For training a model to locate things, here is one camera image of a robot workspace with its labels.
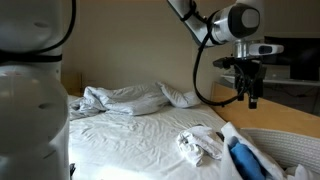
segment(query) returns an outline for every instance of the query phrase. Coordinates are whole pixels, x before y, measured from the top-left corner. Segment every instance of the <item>blue cloth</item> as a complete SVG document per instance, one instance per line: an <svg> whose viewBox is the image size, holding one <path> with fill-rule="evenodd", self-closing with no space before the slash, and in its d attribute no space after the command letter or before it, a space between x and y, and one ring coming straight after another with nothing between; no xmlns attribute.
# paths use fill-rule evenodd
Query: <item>blue cloth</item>
<svg viewBox="0 0 320 180"><path fill-rule="evenodd" d="M262 167L256 160L254 154L250 149L241 143L237 143L230 150L232 160L240 173L241 177L245 180L265 180L262 173Z"/></svg>

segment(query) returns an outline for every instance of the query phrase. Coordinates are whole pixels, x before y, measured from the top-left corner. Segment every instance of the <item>bed frame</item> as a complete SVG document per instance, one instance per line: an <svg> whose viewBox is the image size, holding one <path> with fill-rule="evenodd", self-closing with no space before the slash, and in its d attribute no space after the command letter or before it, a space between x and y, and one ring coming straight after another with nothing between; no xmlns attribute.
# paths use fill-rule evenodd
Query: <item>bed frame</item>
<svg viewBox="0 0 320 180"><path fill-rule="evenodd" d="M211 99L222 101L236 91L214 83ZM239 128L262 128L320 138L320 117L259 98L257 109L248 109L248 96L225 107L212 107L225 121Z"/></svg>

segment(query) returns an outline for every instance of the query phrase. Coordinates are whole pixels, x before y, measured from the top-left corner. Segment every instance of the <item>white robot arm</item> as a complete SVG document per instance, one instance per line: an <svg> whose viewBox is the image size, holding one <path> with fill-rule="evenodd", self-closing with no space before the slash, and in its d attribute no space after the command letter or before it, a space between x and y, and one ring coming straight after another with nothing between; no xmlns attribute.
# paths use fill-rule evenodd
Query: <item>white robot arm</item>
<svg viewBox="0 0 320 180"><path fill-rule="evenodd" d="M0 4L0 179L67 180L67 93L59 77L74 17L63 37L62 1Z"/></svg>
<svg viewBox="0 0 320 180"><path fill-rule="evenodd" d="M193 0L168 0L180 20L188 27L200 46L194 69L194 87L198 97L210 105L224 106L243 99L249 94L249 108L256 108L258 97L262 96L262 80L265 69L256 61L260 56L283 51L282 46L260 43L263 40L264 8L263 0L237 0L235 4L214 12L208 18L201 17ZM220 68L236 67L238 96L224 102L212 102L201 96L196 87L196 73L205 47L233 42L233 57L221 58L213 62Z"/></svg>

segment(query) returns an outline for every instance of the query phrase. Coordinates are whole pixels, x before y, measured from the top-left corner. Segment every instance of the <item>white wall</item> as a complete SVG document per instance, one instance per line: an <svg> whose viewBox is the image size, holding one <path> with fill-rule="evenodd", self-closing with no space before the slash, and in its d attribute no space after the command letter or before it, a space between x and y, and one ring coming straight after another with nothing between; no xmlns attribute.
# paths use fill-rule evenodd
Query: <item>white wall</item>
<svg viewBox="0 0 320 180"><path fill-rule="evenodd" d="M234 3L233 0L196 2L203 15ZM273 34L319 34L319 2L267 0L266 30ZM193 89L197 46L166 0L78 0L78 3L76 27L64 48L63 71L82 72L84 86L116 89L160 80L183 92ZM223 72L213 68L212 61L230 56L231 50L228 44L204 51L198 85L206 97L212 81L218 81Z"/></svg>

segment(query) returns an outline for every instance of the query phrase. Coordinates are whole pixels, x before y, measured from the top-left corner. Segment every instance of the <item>mattress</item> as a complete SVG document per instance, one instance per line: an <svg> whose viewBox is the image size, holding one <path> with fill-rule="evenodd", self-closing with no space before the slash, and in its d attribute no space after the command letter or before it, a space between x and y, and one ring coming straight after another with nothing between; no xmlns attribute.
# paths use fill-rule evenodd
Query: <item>mattress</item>
<svg viewBox="0 0 320 180"><path fill-rule="evenodd" d="M178 134L197 124L220 131L225 122L206 105L71 121L69 163L76 166L72 179L219 179L219 160L204 156L203 164L195 167L179 151Z"/></svg>

